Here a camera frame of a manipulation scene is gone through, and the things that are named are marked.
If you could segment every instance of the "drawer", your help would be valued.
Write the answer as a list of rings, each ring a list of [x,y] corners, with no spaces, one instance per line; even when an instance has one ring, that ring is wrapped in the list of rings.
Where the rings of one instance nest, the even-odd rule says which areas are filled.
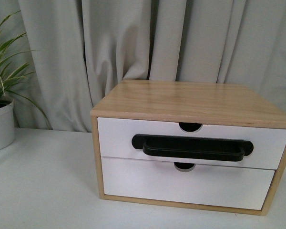
[[[101,156],[108,157],[275,170],[286,145],[286,129],[202,125],[197,131],[186,132],[174,122],[102,117],[97,120]],[[149,156],[132,146],[136,134],[246,140],[252,142],[254,149],[238,162]]]
[[[123,197],[261,209],[274,171],[102,157],[104,193]]]

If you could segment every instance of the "plant pot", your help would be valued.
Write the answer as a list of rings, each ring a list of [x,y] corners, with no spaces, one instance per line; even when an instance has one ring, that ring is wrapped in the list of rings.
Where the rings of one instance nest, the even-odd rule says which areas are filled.
[[[15,139],[14,102],[8,97],[4,97],[4,100],[9,101],[10,104],[0,108],[0,149],[8,146]]]

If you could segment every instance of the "curtain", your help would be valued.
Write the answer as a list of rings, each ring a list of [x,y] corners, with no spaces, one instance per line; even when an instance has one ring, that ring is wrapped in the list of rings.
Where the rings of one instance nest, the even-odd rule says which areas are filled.
[[[6,36],[27,32],[17,90],[53,129],[91,131],[89,111],[122,79],[240,83],[286,112],[286,0],[5,0]],[[15,98],[21,127],[46,128]]]

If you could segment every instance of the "wooden top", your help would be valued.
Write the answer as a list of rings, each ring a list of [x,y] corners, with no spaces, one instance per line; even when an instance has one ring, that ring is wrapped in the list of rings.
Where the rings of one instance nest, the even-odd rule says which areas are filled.
[[[286,129],[286,113],[238,84],[123,80],[91,116]]]

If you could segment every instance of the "table surface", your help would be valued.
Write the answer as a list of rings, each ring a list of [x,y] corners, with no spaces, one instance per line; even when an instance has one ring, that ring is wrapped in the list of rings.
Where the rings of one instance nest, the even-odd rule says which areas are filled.
[[[0,150],[0,229],[286,229],[286,169],[265,217],[101,200],[92,135],[16,128]]]

